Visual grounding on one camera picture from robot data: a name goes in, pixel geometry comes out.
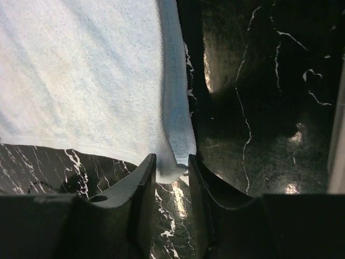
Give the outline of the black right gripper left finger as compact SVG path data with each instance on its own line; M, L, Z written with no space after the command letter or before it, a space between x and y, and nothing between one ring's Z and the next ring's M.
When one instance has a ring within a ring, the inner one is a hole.
M75 194L2 195L1 258L148 258L156 155L85 200Z

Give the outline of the light blue towel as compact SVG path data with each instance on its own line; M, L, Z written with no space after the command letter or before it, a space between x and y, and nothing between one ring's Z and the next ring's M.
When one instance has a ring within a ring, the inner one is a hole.
M175 1L1 1L1 142L140 164L196 153Z

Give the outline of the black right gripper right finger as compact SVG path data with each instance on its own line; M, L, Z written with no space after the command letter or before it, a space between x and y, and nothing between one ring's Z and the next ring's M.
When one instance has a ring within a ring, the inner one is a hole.
M250 197L189 156L198 258L344 258L344 196Z

